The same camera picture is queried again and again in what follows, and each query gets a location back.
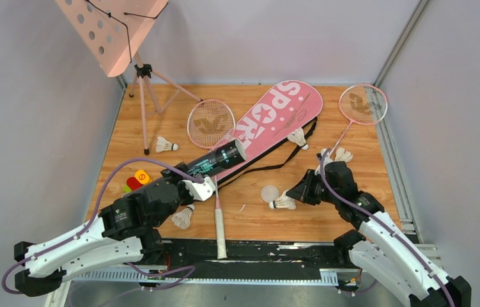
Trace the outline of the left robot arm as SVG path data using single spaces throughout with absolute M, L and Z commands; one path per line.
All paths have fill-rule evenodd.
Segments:
M 213 187 L 201 176 L 189 180 L 165 170 L 162 178 L 115 200 L 93 219 L 47 242 L 21 241 L 14 259 L 15 291 L 37 297 L 85 272 L 116 264 L 157 264 L 164 257 L 158 231 L 180 205 L 190 205 L 200 191 Z

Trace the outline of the black shuttlecock tube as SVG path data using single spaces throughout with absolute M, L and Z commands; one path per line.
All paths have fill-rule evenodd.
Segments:
M 189 163 L 180 162 L 174 167 L 192 177 L 214 177 L 246 161 L 243 144 L 234 139 Z

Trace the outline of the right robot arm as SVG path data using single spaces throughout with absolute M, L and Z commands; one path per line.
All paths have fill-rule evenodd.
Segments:
M 283 193 L 287 200 L 335 206 L 354 229 L 336 238 L 334 258 L 342 267 L 368 272 L 404 306 L 471 306 L 472 288 L 464 277 L 450 277 L 399 229 L 382 204 L 359 190 L 345 162 L 309 169 Z

